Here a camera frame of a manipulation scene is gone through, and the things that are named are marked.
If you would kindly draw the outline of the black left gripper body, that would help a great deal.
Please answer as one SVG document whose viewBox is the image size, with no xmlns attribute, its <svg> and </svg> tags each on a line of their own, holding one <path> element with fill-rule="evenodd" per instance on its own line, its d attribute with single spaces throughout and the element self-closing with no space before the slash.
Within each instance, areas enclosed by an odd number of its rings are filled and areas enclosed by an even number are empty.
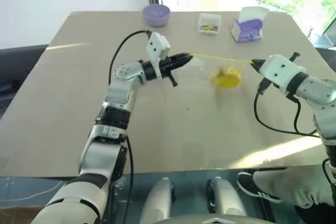
<svg viewBox="0 0 336 224">
<path fill-rule="evenodd" d="M 162 60 L 159 64 L 162 79 L 168 78 L 172 83 L 173 87 L 177 86 L 177 82 L 174 79 L 171 71 L 175 70 L 176 68 L 178 68 L 176 56 L 167 57 L 165 60 Z"/>
</svg>

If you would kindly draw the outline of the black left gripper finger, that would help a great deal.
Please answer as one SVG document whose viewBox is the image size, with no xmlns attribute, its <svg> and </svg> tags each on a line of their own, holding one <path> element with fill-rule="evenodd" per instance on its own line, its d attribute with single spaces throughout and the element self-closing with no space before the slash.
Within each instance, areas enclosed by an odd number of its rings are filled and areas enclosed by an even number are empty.
<svg viewBox="0 0 336 224">
<path fill-rule="evenodd" d="M 190 53 L 186 53 L 186 52 L 170 56 L 170 60 L 172 62 L 189 62 L 191 61 L 192 58 L 193 58 L 193 55 L 191 55 Z"/>
<path fill-rule="evenodd" d="M 189 63 L 192 59 L 191 58 L 179 58 L 173 61 L 173 69 L 180 68 L 187 63 Z"/>
</svg>

